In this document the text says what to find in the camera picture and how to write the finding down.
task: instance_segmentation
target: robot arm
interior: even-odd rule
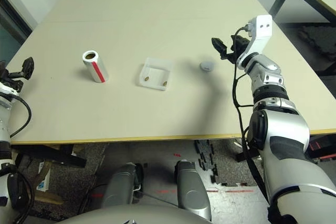
[[[34,191],[31,189],[31,184],[17,170],[10,149],[11,137],[27,125],[30,116],[26,124],[18,131],[11,135],[8,132],[12,105],[15,100],[23,101],[18,96],[23,82],[15,79],[25,78],[28,80],[33,70],[32,57],[24,61],[22,71],[15,73],[9,73],[5,69],[4,62],[0,62],[0,223],[23,223],[34,203]],[[26,190],[27,186],[30,188],[30,195]]]
[[[262,157],[268,219],[272,224],[333,223],[336,187],[306,158],[307,123],[288,98],[279,66],[261,54],[271,25],[271,16],[262,15],[245,26],[252,40],[236,62],[252,80],[254,111],[247,141]]]

